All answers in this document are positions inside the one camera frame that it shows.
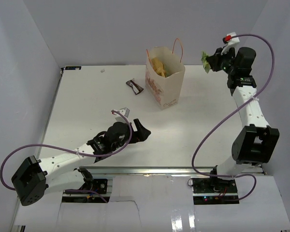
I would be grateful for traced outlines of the brown chocolate bar wrapper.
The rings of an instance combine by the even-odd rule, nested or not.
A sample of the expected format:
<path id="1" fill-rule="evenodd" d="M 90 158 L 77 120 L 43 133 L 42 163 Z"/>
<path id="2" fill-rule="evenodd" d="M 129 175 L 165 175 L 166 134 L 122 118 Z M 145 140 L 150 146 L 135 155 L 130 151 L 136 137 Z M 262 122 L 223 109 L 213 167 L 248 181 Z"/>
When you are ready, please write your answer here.
<path id="1" fill-rule="evenodd" d="M 137 84 L 135 82 L 134 78 L 131 79 L 131 80 L 128 80 L 126 82 L 126 85 L 128 85 L 133 90 L 133 92 L 134 92 L 135 95 L 140 94 L 144 90 L 143 87 L 141 87 L 139 84 Z"/>

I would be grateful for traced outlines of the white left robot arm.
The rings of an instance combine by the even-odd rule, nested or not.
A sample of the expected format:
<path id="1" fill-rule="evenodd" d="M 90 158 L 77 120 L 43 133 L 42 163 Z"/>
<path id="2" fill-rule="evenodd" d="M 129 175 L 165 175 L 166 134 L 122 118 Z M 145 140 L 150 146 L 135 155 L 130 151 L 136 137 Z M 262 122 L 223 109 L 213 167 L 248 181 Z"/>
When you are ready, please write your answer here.
<path id="1" fill-rule="evenodd" d="M 115 122 L 72 152 L 44 159 L 26 158 L 11 179 L 22 206 L 36 203 L 45 194 L 63 190 L 101 194 L 100 185 L 85 166 L 106 159 L 126 144 L 144 142 L 151 131 L 138 119 L 133 122 L 137 130 L 125 122 Z"/>

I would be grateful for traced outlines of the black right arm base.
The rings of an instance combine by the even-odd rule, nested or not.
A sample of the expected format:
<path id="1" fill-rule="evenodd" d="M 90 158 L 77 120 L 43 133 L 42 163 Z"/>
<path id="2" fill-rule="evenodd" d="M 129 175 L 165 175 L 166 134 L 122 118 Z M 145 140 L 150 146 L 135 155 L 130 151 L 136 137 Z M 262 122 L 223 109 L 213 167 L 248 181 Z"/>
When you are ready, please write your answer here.
<path id="1" fill-rule="evenodd" d="M 194 205 L 239 204 L 234 180 L 215 182 L 210 178 L 190 178 L 187 185 L 192 189 Z"/>

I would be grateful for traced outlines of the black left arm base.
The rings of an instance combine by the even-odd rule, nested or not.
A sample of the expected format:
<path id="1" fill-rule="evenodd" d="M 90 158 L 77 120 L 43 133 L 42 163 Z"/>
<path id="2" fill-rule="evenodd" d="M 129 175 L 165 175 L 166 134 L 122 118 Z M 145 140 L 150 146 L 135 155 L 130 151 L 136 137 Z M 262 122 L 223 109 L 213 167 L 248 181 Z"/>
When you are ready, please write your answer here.
<path id="1" fill-rule="evenodd" d="M 108 188 L 108 179 L 106 178 L 94 178 L 89 181 L 81 181 L 68 184 L 67 187 L 64 187 L 63 192 L 66 194 L 77 194 L 77 193 L 89 193 L 97 192 L 98 194 L 106 194 Z"/>

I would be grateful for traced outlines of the green snack packet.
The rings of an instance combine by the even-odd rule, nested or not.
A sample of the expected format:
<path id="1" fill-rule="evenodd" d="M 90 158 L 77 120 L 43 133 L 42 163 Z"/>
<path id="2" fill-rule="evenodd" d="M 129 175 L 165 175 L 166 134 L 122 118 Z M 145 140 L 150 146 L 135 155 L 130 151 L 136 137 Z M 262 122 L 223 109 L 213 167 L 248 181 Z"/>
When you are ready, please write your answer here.
<path id="1" fill-rule="evenodd" d="M 209 62 L 207 61 L 208 57 L 210 57 L 210 56 L 205 51 L 202 51 L 201 62 L 203 64 L 203 68 L 204 68 L 206 73 L 209 73 L 209 71 L 211 70 L 211 66 L 210 66 Z"/>

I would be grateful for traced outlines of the blue left corner label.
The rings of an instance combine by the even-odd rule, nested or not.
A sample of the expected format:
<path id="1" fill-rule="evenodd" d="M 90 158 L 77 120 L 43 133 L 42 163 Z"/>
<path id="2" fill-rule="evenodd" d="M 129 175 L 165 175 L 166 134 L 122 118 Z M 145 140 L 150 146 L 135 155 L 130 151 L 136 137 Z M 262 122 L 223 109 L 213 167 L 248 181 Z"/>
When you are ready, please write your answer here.
<path id="1" fill-rule="evenodd" d="M 66 66 L 65 70 L 81 70 L 81 66 Z"/>

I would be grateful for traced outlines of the white paper bag orange handles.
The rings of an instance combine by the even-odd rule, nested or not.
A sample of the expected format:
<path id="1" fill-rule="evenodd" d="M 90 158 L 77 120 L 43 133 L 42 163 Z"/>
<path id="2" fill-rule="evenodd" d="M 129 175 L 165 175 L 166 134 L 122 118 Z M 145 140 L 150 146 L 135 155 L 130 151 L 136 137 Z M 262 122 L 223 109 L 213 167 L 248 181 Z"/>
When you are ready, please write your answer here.
<path id="1" fill-rule="evenodd" d="M 153 47 L 146 51 L 145 85 L 154 97 L 161 110 L 174 106 L 179 96 L 184 80 L 185 66 L 182 56 L 178 56 L 173 49 L 165 46 Z M 157 57 L 171 73 L 169 77 L 162 77 L 155 73 L 149 60 Z"/>

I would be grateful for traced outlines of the brown kettle chips bag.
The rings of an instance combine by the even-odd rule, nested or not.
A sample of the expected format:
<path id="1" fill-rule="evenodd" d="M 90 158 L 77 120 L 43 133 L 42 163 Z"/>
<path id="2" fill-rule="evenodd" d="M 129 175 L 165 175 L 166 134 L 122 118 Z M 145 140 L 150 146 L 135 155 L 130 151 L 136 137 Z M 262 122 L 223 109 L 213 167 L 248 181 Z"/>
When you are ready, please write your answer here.
<path id="1" fill-rule="evenodd" d="M 149 62 L 157 75 L 165 78 L 171 75 L 166 66 L 157 57 L 150 59 Z"/>

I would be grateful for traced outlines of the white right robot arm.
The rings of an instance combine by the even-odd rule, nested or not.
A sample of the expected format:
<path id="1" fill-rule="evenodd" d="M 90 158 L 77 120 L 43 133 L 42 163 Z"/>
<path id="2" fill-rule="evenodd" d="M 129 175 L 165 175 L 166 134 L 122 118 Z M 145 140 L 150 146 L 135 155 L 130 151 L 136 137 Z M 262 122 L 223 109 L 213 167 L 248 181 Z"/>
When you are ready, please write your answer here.
<path id="1" fill-rule="evenodd" d="M 209 188 L 219 193 L 226 187 L 225 180 L 231 180 L 250 166 L 268 163 L 280 133 L 272 128 L 262 113 L 256 98 L 257 85 L 250 74 L 256 52 L 252 48 L 241 47 L 238 51 L 230 48 L 227 52 L 218 48 L 207 57 L 211 70 L 224 71 L 228 75 L 230 90 L 242 122 L 242 130 L 232 144 L 231 156 L 218 165 L 209 179 Z"/>

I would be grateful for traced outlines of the aluminium front table rail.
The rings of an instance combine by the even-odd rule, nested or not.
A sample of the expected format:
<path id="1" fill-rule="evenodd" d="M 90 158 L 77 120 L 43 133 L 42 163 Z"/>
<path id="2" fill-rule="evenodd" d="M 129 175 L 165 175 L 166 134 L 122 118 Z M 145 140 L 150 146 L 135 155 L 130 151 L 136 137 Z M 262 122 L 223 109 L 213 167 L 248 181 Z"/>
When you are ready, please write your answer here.
<path id="1" fill-rule="evenodd" d="M 187 174 L 196 175 L 191 167 L 99 167 L 85 166 L 92 174 Z"/>

